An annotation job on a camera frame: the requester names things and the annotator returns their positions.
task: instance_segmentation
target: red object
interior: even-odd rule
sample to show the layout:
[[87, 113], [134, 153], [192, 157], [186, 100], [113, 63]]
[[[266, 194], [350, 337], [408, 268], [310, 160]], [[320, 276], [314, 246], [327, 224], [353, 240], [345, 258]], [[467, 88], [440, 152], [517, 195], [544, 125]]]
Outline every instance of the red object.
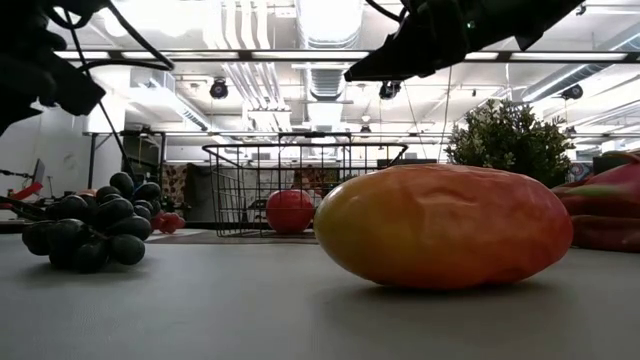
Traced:
[[573, 239], [567, 210], [538, 181], [436, 164], [341, 184], [316, 211], [314, 230], [358, 276], [436, 290], [526, 279], [560, 260]]
[[299, 234], [313, 219], [313, 202], [302, 190], [278, 191], [267, 200], [267, 222], [278, 234]]
[[640, 252], [640, 219], [574, 216], [573, 245], [593, 250]]
[[160, 213], [152, 219], [151, 226], [163, 234], [173, 234], [185, 226], [185, 221], [176, 213]]
[[[9, 196], [9, 198], [12, 200], [22, 201], [28, 198], [29, 196], [35, 194], [36, 192], [40, 191], [42, 188], [43, 188], [42, 184], [40, 184], [39, 182], [34, 182], [30, 186], [27, 186], [26, 188], [18, 191], [17, 193], [14, 193], [13, 195]], [[12, 207], [11, 204], [0, 204], [0, 209], [11, 209], [11, 207]]]
[[640, 157], [634, 154], [612, 152], [606, 156], [622, 156], [631, 160], [630, 163], [618, 166], [602, 174], [598, 174], [585, 185], [618, 185], [624, 187], [631, 196], [640, 200]]
[[593, 215], [640, 219], [640, 201], [622, 196], [579, 196], [560, 198], [569, 215]]
[[151, 219], [151, 228], [153, 230], [160, 230], [163, 224], [164, 219], [160, 215], [156, 215], [153, 219]]

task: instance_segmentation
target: green shrub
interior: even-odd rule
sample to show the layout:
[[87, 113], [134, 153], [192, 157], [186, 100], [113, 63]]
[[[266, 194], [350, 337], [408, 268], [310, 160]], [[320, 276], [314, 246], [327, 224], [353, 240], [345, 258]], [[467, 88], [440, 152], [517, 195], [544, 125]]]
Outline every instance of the green shrub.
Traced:
[[547, 123], [529, 106], [489, 100], [465, 120], [468, 128], [455, 126], [445, 150], [452, 163], [523, 174], [548, 187], [565, 182], [573, 146], [558, 127], [563, 119]]

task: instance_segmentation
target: black cable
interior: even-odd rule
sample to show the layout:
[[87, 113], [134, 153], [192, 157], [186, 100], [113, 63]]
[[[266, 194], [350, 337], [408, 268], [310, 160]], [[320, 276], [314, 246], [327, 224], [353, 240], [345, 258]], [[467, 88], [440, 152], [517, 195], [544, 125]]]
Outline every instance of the black cable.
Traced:
[[91, 70], [93, 68], [108, 66], [108, 65], [136, 66], [136, 67], [144, 67], [147, 69], [168, 71], [165, 65], [154, 64], [146, 61], [125, 60], [125, 59], [94, 60], [90, 63], [80, 66], [78, 70], [82, 72], [86, 72], [87, 70]]
[[175, 68], [173, 61], [169, 60], [167, 57], [162, 55], [160, 51], [156, 50], [156, 48], [154, 48], [151, 44], [149, 44], [149, 42], [147, 42], [147, 40], [145, 40], [145, 38], [143, 38], [142, 35], [140, 35], [140, 33], [133, 26], [131, 26], [131, 24], [129, 24], [127, 19], [125, 19], [124, 16], [122, 16], [122, 14], [118, 10], [118, 8], [113, 4], [113, 2], [109, 1], [107, 8], [109, 9], [109, 11], [111, 11], [113, 16], [115, 16], [115, 18], [118, 20], [118, 22], [120, 23], [120, 26], [122, 26], [125, 30], [127, 30], [129, 35], [131, 35], [131, 37], [135, 41], [137, 41], [138, 44], [140, 44], [145, 50], [150, 52], [151, 55], [153, 55], [156, 59], [158, 59], [160, 62], [166, 65], [166, 68], [163, 69], [164, 71], [173, 71], [173, 69]]
[[379, 13], [388, 17], [389, 19], [395, 20], [397, 22], [402, 22], [402, 19], [400, 19], [400, 16], [378, 5], [378, 3], [376, 3], [374, 0], [365, 0], [365, 1], [367, 2], [367, 4], [371, 5], [372, 8], [376, 9]]
[[[71, 23], [71, 15], [69, 14], [69, 11], [65, 9], [64, 14], [67, 18], [67, 22]], [[86, 66], [87, 59], [85, 59], [84, 54], [82, 53], [82, 47], [80, 46], [80, 40], [78, 39], [78, 34], [76, 32], [76, 29], [71, 28], [70, 31], [71, 31], [71, 37], [73, 38], [73, 44], [76, 47], [76, 51], [78, 51], [78, 56], [80, 57], [80, 62], [82, 63], [83, 66]], [[89, 77], [89, 79], [93, 80], [93, 77], [91, 76], [91, 72], [88, 69], [85, 71], [85, 73], [87, 74], [87, 77]], [[127, 153], [124, 149], [122, 140], [120, 140], [120, 136], [118, 136], [118, 132], [116, 131], [116, 128], [113, 126], [113, 122], [111, 121], [111, 118], [109, 117], [109, 114], [107, 113], [107, 109], [104, 107], [102, 100], [98, 102], [98, 105], [100, 106], [100, 109], [104, 114], [104, 117], [107, 119], [107, 122], [109, 123], [109, 127], [111, 127], [111, 133], [113, 134], [113, 137], [116, 139], [116, 142], [118, 143], [118, 147], [120, 148], [120, 152], [122, 153], [122, 158], [125, 162], [125, 167], [127, 169], [127, 172], [131, 175], [132, 178], [135, 179], [135, 172], [133, 171], [133, 167], [131, 166], [131, 161], [129, 161], [129, 157], [127, 156]]]
[[404, 20], [404, 18], [407, 16], [407, 12], [409, 12], [409, 10], [407, 10], [406, 7], [403, 7], [402, 10], [400, 10], [400, 15], [398, 15], [398, 17], [400, 18], [399, 22], [402, 22], [402, 20]]
[[56, 25], [66, 30], [80, 29], [81, 27], [87, 26], [87, 24], [89, 23], [89, 20], [91, 20], [91, 16], [84, 16], [84, 17], [81, 17], [80, 20], [78, 20], [78, 22], [75, 24], [71, 22], [70, 18], [67, 18], [67, 21], [64, 21], [60, 17], [60, 15], [58, 15], [58, 13], [53, 9], [53, 7], [47, 8], [45, 10], [45, 13], [49, 17], [49, 19], [51, 19], [51, 21], [53, 21]]

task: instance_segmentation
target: table surface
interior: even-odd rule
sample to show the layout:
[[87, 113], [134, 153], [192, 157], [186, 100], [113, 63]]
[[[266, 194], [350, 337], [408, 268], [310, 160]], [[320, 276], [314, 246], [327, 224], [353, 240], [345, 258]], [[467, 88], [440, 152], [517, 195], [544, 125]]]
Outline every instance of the table surface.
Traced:
[[377, 287], [313, 245], [148, 245], [54, 272], [0, 236], [0, 358], [638, 359], [640, 256], [571, 250], [517, 286]]

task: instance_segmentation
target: metal wire basket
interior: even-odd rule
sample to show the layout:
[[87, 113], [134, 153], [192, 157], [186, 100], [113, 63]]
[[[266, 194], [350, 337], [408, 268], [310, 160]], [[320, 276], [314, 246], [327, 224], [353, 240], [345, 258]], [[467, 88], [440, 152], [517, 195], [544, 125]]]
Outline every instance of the metal wire basket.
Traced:
[[207, 145], [211, 166], [214, 222], [221, 237], [313, 237], [283, 235], [267, 222], [266, 204], [276, 191], [298, 189], [314, 208], [342, 182], [392, 166], [408, 146], [398, 143], [308, 142]]

